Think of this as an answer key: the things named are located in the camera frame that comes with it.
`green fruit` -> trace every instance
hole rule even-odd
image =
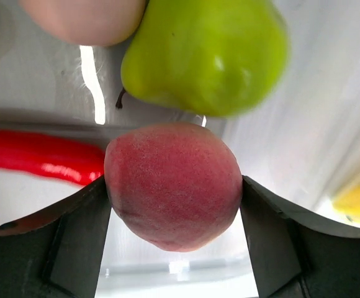
[[[145,102],[234,115],[273,88],[287,48],[270,0],[150,0],[122,62],[122,82]]]

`red chili pepper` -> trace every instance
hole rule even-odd
[[[0,130],[0,168],[85,186],[103,175],[104,152],[42,133]]]

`plastic container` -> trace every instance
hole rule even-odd
[[[274,3],[292,41],[281,83],[241,117],[206,119],[128,96],[117,111],[120,63],[129,41],[112,48],[68,45],[40,30],[16,1],[0,0],[0,128],[51,133],[104,148],[130,129],[186,120],[222,137],[244,175],[303,207],[349,223],[330,206],[360,175],[360,1]],[[0,170],[0,221],[75,190]],[[167,253],[138,239],[113,214],[97,296],[142,297],[158,289],[153,297],[223,297],[220,289],[231,289],[229,297],[257,296],[244,237],[238,216],[209,246]]]

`pear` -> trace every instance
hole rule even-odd
[[[273,89],[288,47],[271,0],[150,0],[124,56],[122,83],[152,104],[236,115]]]

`red pepper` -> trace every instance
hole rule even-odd
[[[0,130],[0,168],[85,186],[103,175],[104,152],[42,133]]]

